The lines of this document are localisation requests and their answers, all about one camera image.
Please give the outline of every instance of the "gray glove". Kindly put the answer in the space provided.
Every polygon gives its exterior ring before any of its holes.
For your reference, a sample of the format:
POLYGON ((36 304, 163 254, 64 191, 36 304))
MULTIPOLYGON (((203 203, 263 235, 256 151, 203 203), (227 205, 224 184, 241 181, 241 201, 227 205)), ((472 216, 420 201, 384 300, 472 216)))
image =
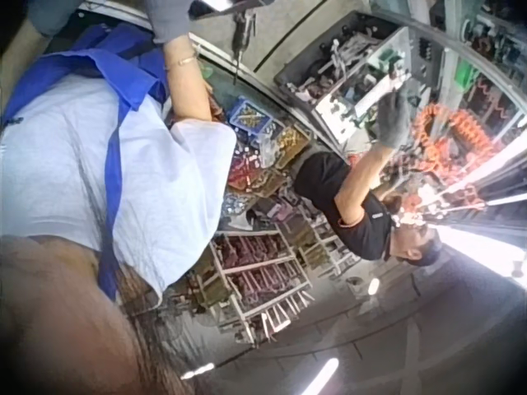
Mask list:
POLYGON ((410 109, 406 86, 380 98, 377 124, 378 140, 383 146, 398 150, 406 143, 410 134, 410 109))
POLYGON ((190 31, 189 9, 193 0, 145 0, 147 14, 156 37, 165 44, 190 31))
POLYGON ((51 37, 68 23, 81 3, 82 0, 30 0, 27 17, 39 33, 51 37))

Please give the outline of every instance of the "white shirt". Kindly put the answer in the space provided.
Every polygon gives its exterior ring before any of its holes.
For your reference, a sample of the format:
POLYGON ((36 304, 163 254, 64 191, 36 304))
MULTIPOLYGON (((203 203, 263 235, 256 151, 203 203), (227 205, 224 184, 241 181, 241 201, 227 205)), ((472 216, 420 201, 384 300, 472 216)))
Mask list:
MULTIPOLYGON (((105 158, 118 97, 104 80, 68 76, 8 126, 2 150, 2 235, 52 235, 100 250, 80 169, 105 213, 105 158)), ((123 194, 114 249, 161 293, 198 260, 220 218, 236 144, 224 124, 197 120, 170 131, 148 96, 120 130, 123 194)))

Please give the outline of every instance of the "black t-shirt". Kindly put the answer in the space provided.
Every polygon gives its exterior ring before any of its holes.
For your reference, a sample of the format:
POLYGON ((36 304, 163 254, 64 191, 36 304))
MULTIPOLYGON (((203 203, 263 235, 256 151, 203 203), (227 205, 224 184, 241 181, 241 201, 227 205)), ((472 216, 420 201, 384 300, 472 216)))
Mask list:
POLYGON ((389 249, 392 219, 384 204, 369 192, 362 202, 365 215, 351 228, 338 224, 340 213, 335 196, 349 174, 350 166, 333 152, 318 152, 310 156, 300 168, 293 188, 321 210, 335 234, 350 251, 368 260, 381 259, 389 249))

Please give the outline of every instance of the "blue apron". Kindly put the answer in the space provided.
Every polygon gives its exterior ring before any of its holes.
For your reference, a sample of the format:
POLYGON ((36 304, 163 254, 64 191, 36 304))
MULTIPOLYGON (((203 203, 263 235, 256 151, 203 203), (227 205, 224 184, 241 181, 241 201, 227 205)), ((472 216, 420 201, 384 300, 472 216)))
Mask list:
POLYGON ((102 246, 98 283, 112 300, 117 295, 119 263, 114 253, 113 230, 123 192, 119 128, 130 110, 137 111, 146 95, 164 103, 168 82, 163 54, 154 48, 152 36, 138 28, 121 24, 111 32, 92 26, 62 53, 52 53, 37 60, 24 74, 7 104, 4 126, 20 109, 45 93, 67 74, 104 78, 119 96, 117 127, 108 141, 105 161, 106 232, 102 246))

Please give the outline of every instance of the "man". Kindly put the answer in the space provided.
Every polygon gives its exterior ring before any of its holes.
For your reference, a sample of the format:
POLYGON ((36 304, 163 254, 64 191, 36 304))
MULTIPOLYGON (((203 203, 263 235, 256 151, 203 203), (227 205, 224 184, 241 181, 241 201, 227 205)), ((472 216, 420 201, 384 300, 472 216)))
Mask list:
POLYGON ((325 214, 335 234, 359 257, 387 260, 394 256, 428 266, 441 250, 436 230, 406 224, 395 227, 381 203, 388 190, 381 186, 371 191, 379 172, 408 138, 408 102, 401 91, 380 100, 378 142, 351 170, 333 152, 308 153, 300 158, 293 188, 325 214))

